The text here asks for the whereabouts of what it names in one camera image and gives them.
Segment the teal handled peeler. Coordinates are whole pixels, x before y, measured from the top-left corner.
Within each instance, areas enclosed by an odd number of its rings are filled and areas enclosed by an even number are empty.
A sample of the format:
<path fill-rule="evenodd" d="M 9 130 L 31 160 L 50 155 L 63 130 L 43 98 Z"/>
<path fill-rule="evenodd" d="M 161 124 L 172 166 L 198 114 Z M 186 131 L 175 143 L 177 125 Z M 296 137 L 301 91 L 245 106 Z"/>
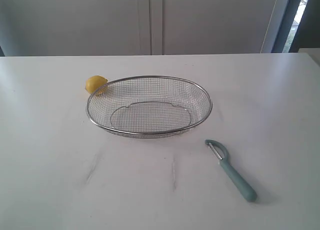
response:
<path fill-rule="evenodd" d="M 243 198 L 248 202 L 257 200 L 256 191 L 248 182 L 233 168 L 230 163 L 230 155 L 227 148 L 215 140 L 205 140 L 205 144 L 212 150 L 214 155 L 219 159 L 219 164 L 241 193 Z"/>

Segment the yellow lemon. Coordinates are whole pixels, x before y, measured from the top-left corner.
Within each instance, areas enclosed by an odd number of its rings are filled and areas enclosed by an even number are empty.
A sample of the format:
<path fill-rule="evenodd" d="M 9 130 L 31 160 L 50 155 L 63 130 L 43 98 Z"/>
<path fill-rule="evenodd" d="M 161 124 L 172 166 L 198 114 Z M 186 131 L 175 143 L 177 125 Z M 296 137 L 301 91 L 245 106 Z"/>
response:
<path fill-rule="evenodd" d="M 99 87 L 105 85 L 108 80 L 102 76 L 96 75 L 87 79 L 85 89 L 89 94 L 94 93 Z"/>

